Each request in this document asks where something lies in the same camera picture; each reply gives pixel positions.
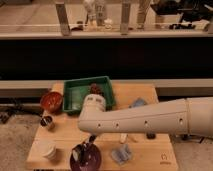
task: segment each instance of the red bowl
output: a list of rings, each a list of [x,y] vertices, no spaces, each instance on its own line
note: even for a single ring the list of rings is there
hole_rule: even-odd
[[[56,91],[51,91],[42,96],[40,105],[49,113],[55,113],[61,108],[63,96]]]

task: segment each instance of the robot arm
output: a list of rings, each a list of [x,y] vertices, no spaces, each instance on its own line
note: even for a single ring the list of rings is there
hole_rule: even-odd
[[[188,98],[105,112],[105,99],[84,100],[79,129],[101,133],[168,133],[213,136],[213,97]]]

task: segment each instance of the green tray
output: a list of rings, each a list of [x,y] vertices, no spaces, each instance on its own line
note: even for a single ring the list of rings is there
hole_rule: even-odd
[[[96,83],[101,88],[106,99],[106,110],[112,109],[115,105],[112,85],[109,77],[103,76],[65,81],[63,111],[69,115],[79,114],[92,83]]]

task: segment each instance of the small white cup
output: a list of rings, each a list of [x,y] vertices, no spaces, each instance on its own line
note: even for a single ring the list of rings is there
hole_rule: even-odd
[[[56,157],[56,145],[53,140],[40,140],[37,142],[36,147],[42,157],[49,160]]]

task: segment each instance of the wooden table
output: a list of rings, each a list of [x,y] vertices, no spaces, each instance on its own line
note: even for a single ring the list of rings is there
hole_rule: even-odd
[[[117,103],[115,109],[128,108],[138,97],[143,98],[149,104],[158,102],[155,88],[150,84],[113,83],[112,87]],[[55,84],[53,90],[63,93],[63,84]],[[76,116],[71,117],[66,113],[62,113],[53,116],[56,124],[53,131],[48,132],[39,126],[27,158],[27,168],[70,170],[69,160],[71,149],[85,140],[89,135],[78,129],[77,119]],[[38,154],[35,143],[43,139],[55,141],[57,156],[54,161],[49,161]],[[119,140],[120,134],[106,133],[95,141],[102,154],[100,170],[178,170],[172,144],[167,134],[157,134],[154,140],[147,139],[145,134],[129,134],[127,143],[133,157],[121,166],[115,163],[110,157],[111,150],[121,146]]]

